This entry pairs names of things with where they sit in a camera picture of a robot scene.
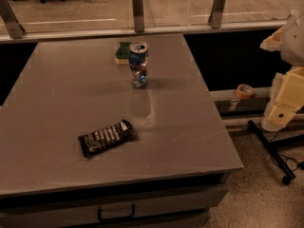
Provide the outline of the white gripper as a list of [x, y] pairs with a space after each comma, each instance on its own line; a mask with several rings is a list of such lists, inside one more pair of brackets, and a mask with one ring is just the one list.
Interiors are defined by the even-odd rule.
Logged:
[[266, 131], [277, 132], [304, 106], [304, 10], [293, 10], [286, 25], [264, 39], [259, 47], [280, 51], [281, 59], [293, 66], [285, 74], [275, 75], [261, 122]]

